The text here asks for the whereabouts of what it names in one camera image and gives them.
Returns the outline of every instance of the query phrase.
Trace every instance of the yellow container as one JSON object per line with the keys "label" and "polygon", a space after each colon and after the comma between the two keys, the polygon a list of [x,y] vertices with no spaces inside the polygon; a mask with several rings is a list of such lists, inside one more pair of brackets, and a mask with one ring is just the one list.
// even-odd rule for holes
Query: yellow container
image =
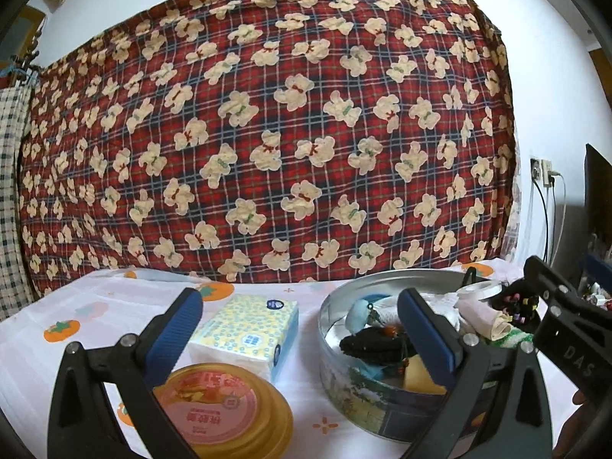
{"label": "yellow container", "polygon": [[293,415],[285,397],[237,366],[179,369],[154,394],[201,459],[280,459],[291,440]]}

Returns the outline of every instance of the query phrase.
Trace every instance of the black and white checkered cloth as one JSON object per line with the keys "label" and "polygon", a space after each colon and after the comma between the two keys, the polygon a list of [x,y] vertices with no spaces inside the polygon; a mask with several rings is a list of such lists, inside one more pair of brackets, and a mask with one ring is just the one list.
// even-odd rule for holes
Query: black and white checkered cloth
{"label": "black and white checkered cloth", "polygon": [[24,267],[16,213],[17,159],[31,94],[29,87],[0,90],[0,321],[36,299]]}

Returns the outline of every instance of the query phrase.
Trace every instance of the wall outlet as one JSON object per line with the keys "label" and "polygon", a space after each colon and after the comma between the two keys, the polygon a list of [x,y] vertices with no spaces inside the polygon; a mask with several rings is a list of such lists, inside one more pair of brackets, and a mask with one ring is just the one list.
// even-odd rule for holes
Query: wall outlet
{"label": "wall outlet", "polygon": [[542,159],[542,184],[544,188],[550,188],[553,186],[553,182],[550,179],[550,171],[553,170],[553,164],[550,160]]}
{"label": "wall outlet", "polygon": [[540,181],[542,179],[542,164],[540,159],[535,157],[531,158],[531,179],[533,181]]}

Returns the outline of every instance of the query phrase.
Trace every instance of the yellow sponge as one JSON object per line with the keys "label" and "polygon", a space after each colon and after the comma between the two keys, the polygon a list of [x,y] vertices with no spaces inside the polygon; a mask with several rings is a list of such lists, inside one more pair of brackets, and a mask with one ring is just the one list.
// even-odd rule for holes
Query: yellow sponge
{"label": "yellow sponge", "polygon": [[446,393],[446,388],[433,382],[420,355],[408,359],[408,367],[404,373],[404,390],[415,394],[444,395]]}

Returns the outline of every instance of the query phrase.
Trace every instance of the package of tissues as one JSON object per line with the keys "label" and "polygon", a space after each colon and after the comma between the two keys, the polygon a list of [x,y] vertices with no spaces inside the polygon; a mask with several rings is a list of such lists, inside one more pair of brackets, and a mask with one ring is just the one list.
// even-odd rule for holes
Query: package of tissues
{"label": "package of tissues", "polygon": [[194,363],[233,364],[274,383],[297,334],[297,302],[236,294],[188,347]]}

